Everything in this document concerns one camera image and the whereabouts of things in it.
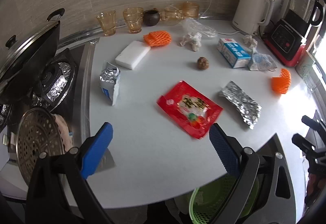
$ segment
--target white kettle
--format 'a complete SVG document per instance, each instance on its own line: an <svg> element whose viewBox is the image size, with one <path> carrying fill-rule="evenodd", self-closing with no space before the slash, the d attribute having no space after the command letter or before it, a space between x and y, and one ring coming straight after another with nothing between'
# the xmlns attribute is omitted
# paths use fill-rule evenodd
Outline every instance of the white kettle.
<svg viewBox="0 0 326 224"><path fill-rule="evenodd" d="M274 0L240 0L232 26L242 34L256 35L270 22Z"/></svg>

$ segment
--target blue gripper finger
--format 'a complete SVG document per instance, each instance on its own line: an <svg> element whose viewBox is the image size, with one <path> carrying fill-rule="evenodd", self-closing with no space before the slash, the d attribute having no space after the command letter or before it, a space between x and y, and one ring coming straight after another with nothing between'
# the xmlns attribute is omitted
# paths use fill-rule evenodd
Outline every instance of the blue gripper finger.
<svg viewBox="0 0 326 224"><path fill-rule="evenodd" d="M239 158L219 129L213 124L209 130L209 139L228 174L238 178L240 175Z"/></svg>
<svg viewBox="0 0 326 224"><path fill-rule="evenodd" d="M105 122L94 136L95 140L84 155L81 164L81 176L86 180L89 175L95 173L98 164L103 157L105 150L113 138L113 127Z"/></svg>

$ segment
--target aluminum foil packet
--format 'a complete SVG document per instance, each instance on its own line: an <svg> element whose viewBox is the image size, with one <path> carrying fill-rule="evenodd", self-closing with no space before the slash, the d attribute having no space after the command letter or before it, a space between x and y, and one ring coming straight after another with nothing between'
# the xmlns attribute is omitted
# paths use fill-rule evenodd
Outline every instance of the aluminum foil packet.
<svg viewBox="0 0 326 224"><path fill-rule="evenodd" d="M112 105L115 105L118 97L119 83L120 70L109 62L104 61L100 74L100 84L104 94L111 99Z"/></svg>
<svg viewBox="0 0 326 224"><path fill-rule="evenodd" d="M261 106L251 99L238 85L230 81L220 92L219 96L227 98L237 107L243 121L254 129L260 116Z"/></svg>

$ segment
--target milk carton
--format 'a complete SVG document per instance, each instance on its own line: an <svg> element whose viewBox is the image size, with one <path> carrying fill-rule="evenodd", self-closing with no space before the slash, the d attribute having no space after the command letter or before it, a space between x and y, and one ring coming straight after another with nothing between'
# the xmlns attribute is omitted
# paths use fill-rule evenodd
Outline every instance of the milk carton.
<svg viewBox="0 0 326 224"><path fill-rule="evenodd" d="M243 68L251 60L251 56L232 38L221 38L217 49L232 68Z"/></svg>

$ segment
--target green plastic colander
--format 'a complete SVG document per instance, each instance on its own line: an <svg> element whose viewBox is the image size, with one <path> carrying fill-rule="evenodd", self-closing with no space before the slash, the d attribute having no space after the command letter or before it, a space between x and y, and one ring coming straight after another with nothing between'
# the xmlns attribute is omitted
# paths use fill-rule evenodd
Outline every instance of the green plastic colander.
<svg viewBox="0 0 326 224"><path fill-rule="evenodd" d="M224 201L229 196L235 181L235 177L227 174L193 191L189 201L189 215L193 224L208 223L208 221L220 210ZM240 217L244 217L250 213L257 197L258 189L259 181L256 177Z"/></svg>

